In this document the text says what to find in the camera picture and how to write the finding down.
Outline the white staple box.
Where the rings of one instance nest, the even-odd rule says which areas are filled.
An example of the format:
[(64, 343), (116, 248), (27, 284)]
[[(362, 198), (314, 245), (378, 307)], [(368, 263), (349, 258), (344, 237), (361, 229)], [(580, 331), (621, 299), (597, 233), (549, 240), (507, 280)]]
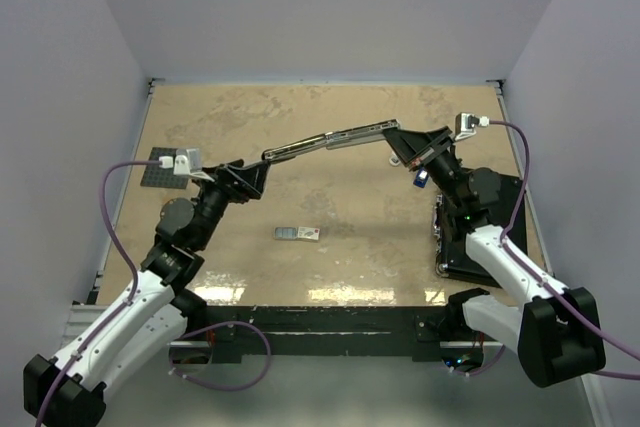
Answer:
[(320, 239), (320, 229), (315, 227), (298, 227), (296, 237), (301, 241), (318, 242)]

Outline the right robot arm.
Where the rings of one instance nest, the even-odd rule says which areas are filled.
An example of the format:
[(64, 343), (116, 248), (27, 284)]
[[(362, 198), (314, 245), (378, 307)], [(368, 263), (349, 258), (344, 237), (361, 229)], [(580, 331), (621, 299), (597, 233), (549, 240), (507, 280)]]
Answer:
[(606, 364), (597, 304), (584, 288), (570, 289), (538, 267), (494, 221), (502, 206), (498, 172), (468, 169), (455, 155), (449, 128), (417, 132), (392, 127), (383, 132), (409, 170), (426, 170), (453, 209), (453, 237), (514, 301), (508, 307), (489, 294), (462, 301), (445, 316), (448, 333), (459, 340), (477, 331), (516, 353), (538, 387), (595, 373)]

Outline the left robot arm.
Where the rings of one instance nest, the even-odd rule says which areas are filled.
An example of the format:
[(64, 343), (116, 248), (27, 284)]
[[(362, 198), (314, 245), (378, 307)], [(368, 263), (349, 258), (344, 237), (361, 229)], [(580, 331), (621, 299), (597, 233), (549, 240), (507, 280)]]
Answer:
[(153, 247), (131, 265), (131, 282), (86, 330), (52, 357), (27, 363), (24, 408), (39, 426), (97, 425), (118, 381), (175, 337), (205, 332), (207, 304), (188, 288), (204, 263), (200, 254), (230, 204), (261, 198), (270, 167), (243, 160), (200, 167), (183, 155), (155, 164), (190, 178), (198, 194), (164, 204)]

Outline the silver black stapler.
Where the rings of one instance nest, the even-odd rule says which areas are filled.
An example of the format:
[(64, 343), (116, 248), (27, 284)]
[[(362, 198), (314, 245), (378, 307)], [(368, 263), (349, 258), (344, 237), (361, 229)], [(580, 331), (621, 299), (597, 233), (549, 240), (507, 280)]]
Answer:
[(280, 147), (265, 150), (261, 159), (281, 163), (320, 149), (336, 150), (356, 145), (384, 141), (384, 133), (401, 127), (397, 119), (390, 119), (350, 129), (317, 134)]

